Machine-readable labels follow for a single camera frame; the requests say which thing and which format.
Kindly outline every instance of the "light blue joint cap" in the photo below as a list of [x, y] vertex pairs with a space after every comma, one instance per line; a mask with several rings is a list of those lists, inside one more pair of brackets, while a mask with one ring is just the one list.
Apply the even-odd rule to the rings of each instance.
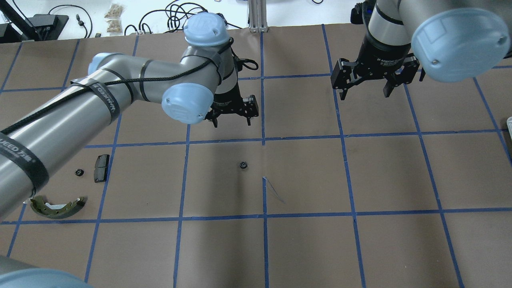
[[192, 46], [212, 47], [229, 41], [224, 20], [213, 13], [201, 12], [190, 17], [183, 31]]
[[432, 79], [457, 82], [499, 63], [510, 48], [510, 36], [498, 15], [460, 8], [423, 22], [414, 32], [411, 46]]
[[0, 288], [93, 288], [69, 273], [43, 268], [22, 269], [0, 275]]
[[87, 75], [91, 75], [94, 71], [98, 70], [100, 63], [107, 57], [113, 54], [120, 54], [120, 53], [98, 53], [96, 56], [93, 57], [93, 60], [91, 63], [89, 63], [89, 68], [87, 69]]
[[179, 83], [163, 93], [162, 109], [172, 119], [185, 124], [204, 120], [214, 101], [210, 89], [196, 83]]

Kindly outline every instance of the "small black nut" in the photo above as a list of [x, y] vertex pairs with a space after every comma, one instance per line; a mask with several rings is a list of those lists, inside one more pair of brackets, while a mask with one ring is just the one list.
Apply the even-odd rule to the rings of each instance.
[[82, 169], [77, 169], [77, 170], [75, 171], [75, 175], [76, 175], [76, 176], [78, 176], [78, 177], [82, 176], [82, 175], [83, 175], [83, 173], [84, 173], [84, 172], [83, 172], [83, 170], [82, 170]]

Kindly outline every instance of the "black cable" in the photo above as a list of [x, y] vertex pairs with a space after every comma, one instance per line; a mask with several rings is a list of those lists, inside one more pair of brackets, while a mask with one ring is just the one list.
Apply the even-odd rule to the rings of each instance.
[[42, 35], [42, 40], [45, 41], [46, 37], [48, 37], [48, 34], [50, 33], [50, 29], [45, 29]]
[[52, 9], [50, 9], [50, 11], [48, 11], [48, 13], [47, 13], [47, 14], [48, 14], [48, 15], [50, 15], [50, 13], [51, 13], [54, 9], [59, 8], [59, 7], [76, 7], [76, 8], [80, 8], [80, 9], [82, 9], [82, 10], [87, 14], [87, 16], [89, 17], [89, 21], [90, 21], [90, 23], [91, 23], [91, 30], [89, 31], [89, 34], [88, 34], [88, 35], [87, 35], [87, 37], [85, 37], [85, 38], [89, 38], [89, 37], [91, 37], [91, 33], [93, 32], [93, 20], [91, 19], [91, 16], [89, 15], [89, 12], [87, 12], [87, 10], [86, 10], [86, 9], [84, 9], [82, 6], [78, 6], [78, 5], [73, 5], [73, 4], [64, 4], [64, 5], [57, 5], [57, 6], [53, 7]]
[[178, 1], [178, 0], [174, 0], [174, 1], [172, 1], [171, 3], [167, 4], [167, 6], [165, 6], [165, 9], [166, 9], [166, 10], [170, 10], [170, 6], [171, 6], [172, 4], [174, 4], [175, 2], [177, 2], [177, 1]]
[[[183, 8], [183, 6], [182, 6], [182, 5], [178, 5], [178, 4], [172, 4], [172, 5], [169, 7], [169, 10], [170, 10], [171, 12], [174, 12], [174, 15], [173, 15], [173, 16], [174, 16], [174, 17], [176, 17], [176, 18], [177, 18], [177, 14], [178, 14], [177, 12], [180, 12], [180, 13], [186, 13], [186, 12], [185, 12], [185, 9]], [[187, 14], [183, 14], [183, 15], [181, 16], [181, 18], [179, 18], [179, 20], [183, 20], [184, 18], [187, 18], [187, 19], [188, 19], [188, 15], [187, 15]]]
[[150, 31], [150, 34], [151, 34], [151, 28], [150, 28], [150, 26], [149, 26], [148, 24], [146, 24], [146, 23], [142, 23], [142, 31], [144, 31], [144, 34], [146, 34], [146, 30], [144, 30], [144, 25], [146, 25], [146, 26], [147, 26], [147, 29]]
[[139, 30], [142, 30], [142, 21], [144, 20], [144, 18], [146, 18], [146, 16], [148, 16], [149, 14], [151, 13], [155, 13], [155, 12], [162, 12], [162, 11], [167, 11], [167, 12], [176, 12], [176, 13], [185, 13], [185, 14], [188, 14], [187, 12], [179, 12], [179, 11], [170, 11], [170, 10], [166, 10], [166, 9], [157, 9], [157, 10], [152, 10], [146, 14], [144, 14], [144, 16], [140, 19], [139, 21]]
[[28, 21], [28, 23], [30, 24], [30, 26], [32, 26], [32, 28], [34, 28], [35, 30], [35, 33], [37, 34], [37, 36], [39, 36], [39, 38], [41, 38], [41, 40], [43, 40], [43, 38], [41, 37], [41, 34], [39, 34], [39, 31], [35, 28], [34, 24], [30, 21], [30, 19], [28, 19], [25, 14], [23, 13], [23, 11], [18, 7], [18, 4], [16, 4], [16, 1], [12, 0], [12, 2], [14, 3], [14, 5], [16, 6], [16, 8], [18, 9], [18, 11], [23, 15], [23, 17], [25, 17], [25, 19]]
[[176, 16], [171, 16], [168, 20], [167, 20], [167, 28], [168, 28], [168, 31], [164, 32], [164, 33], [173, 33], [175, 31], [178, 31], [180, 30], [180, 25], [181, 25], [181, 22], [180, 20], [176, 17]]
[[[231, 47], [231, 45], [233, 44], [233, 38], [229, 38], [229, 42], [224, 45], [217, 53], [219, 54], [222, 54], [224, 53], [224, 51], [226, 51], [227, 49], [229, 49]], [[205, 68], [206, 66], [208, 66], [209, 64], [212, 63], [212, 60], [209, 59], [207, 61], [205, 61], [203, 64], [195, 67], [195, 68], [192, 68], [188, 71], [185, 71], [185, 72], [182, 72], [180, 74], [177, 74], [177, 75], [174, 75], [174, 76], [170, 76], [170, 77], [153, 77], [153, 78], [132, 78], [132, 79], [123, 79], [123, 80], [117, 80], [117, 81], [110, 81], [110, 82], [105, 82], [105, 86], [110, 86], [110, 85], [116, 85], [116, 84], [126, 84], [126, 83], [134, 83], [134, 82], [151, 82], [151, 81], [172, 81], [172, 80], [176, 80], [178, 78], [181, 78], [181, 77], [184, 77], [184, 76], [187, 76], [187, 75], [190, 75], [192, 73], [195, 73], [203, 68]], [[21, 119], [20, 121], [14, 123], [13, 125], [3, 129], [2, 131], [0, 131], [0, 133], [4, 134], [4, 135], [9, 135], [11, 134], [12, 132], [28, 125], [29, 123], [32, 123], [38, 119], [40, 119], [41, 117], [45, 116], [46, 114], [48, 114], [50, 111], [52, 111], [53, 109], [57, 108], [58, 106], [76, 98], [77, 96], [79, 95], [82, 95], [84, 93], [86, 93], [87, 91], [90, 91], [91, 88], [82, 88], [80, 90], [77, 90], [69, 95], [67, 95], [66, 97], [64, 98], [61, 98], [59, 99], [58, 101], [56, 102], [53, 102], [51, 103], [50, 105], [42, 108], [41, 110], [38, 110], [36, 112], [34, 112], [33, 114]]]
[[137, 27], [135, 27], [134, 25], [130, 24], [130, 25], [126, 26], [126, 28], [124, 29], [124, 36], [126, 36], [126, 31], [130, 27], [133, 27], [133, 29], [135, 29], [135, 33], [137, 33], [137, 35], [139, 34], [139, 31], [137, 30]]
[[78, 14], [76, 15], [76, 20], [78, 21], [78, 25], [83, 27], [86, 30], [86, 35], [83, 38], [84, 39], [87, 38], [87, 35], [89, 33], [87, 32], [87, 27], [86, 27], [85, 23], [82, 20], [80, 20], [80, 15], [78, 15]]
[[174, 5], [179, 6], [179, 7], [180, 7], [180, 8], [182, 8], [182, 9], [183, 9], [183, 6], [185, 6], [185, 5], [196, 5], [196, 7], [195, 7], [195, 8], [190, 9], [190, 10], [189, 10], [189, 12], [190, 12], [191, 10], [193, 10], [193, 9], [197, 9], [197, 8], [200, 8], [201, 10], [203, 10], [203, 12], [208, 12], [208, 10], [207, 10], [206, 8], [204, 8], [203, 6], [201, 6], [201, 5], [197, 4], [197, 3], [185, 2], [185, 3], [181, 3], [180, 5], [178, 5], [178, 4], [174, 4]]
[[233, 26], [233, 27], [235, 27], [235, 28], [238, 28], [238, 29], [243, 29], [242, 27], [238, 27], [237, 25], [233, 25], [233, 24], [231, 24], [231, 23], [229, 23], [229, 22], [228, 22], [227, 24], [228, 24], [228, 25], [230, 25], [230, 26]]
[[[260, 65], [258, 65], [258, 63], [252, 59], [247, 59], [247, 58], [238, 58], [238, 55], [234, 52], [233, 49], [231, 49], [231, 53], [233, 54], [233, 57], [238, 65], [238, 62], [241, 62], [242, 63], [242, 66], [249, 69], [249, 70], [258, 70], [260, 68]], [[247, 65], [246, 63], [251, 63], [251, 64], [254, 64], [254, 67], [251, 67], [249, 65]]]

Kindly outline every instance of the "plastic bag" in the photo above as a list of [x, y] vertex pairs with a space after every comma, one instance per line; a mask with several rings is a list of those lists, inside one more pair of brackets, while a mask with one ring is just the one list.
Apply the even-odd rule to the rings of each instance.
[[121, 14], [123, 13], [124, 6], [117, 3], [112, 3], [110, 9], [105, 14], [105, 21], [107, 23], [106, 31], [109, 33], [121, 33], [123, 27], [121, 26]]

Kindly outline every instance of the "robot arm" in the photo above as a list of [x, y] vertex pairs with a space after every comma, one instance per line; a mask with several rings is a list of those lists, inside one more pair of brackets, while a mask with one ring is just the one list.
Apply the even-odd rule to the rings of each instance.
[[160, 103], [170, 117], [186, 124], [209, 119], [217, 126], [217, 117], [229, 113], [250, 124], [258, 105], [254, 96], [240, 96], [237, 66], [242, 60], [232, 55], [224, 20], [199, 13], [189, 19], [185, 39], [190, 46], [178, 64], [100, 53], [87, 77], [2, 130], [0, 220], [34, 196], [135, 100]]
[[510, 0], [367, 0], [352, 10], [351, 22], [364, 23], [367, 33], [357, 60], [341, 58], [333, 69], [342, 100], [350, 87], [383, 78], [389, 97], [413, 80], [419, 64], [434, 80], [456, 82], [512, 56]]

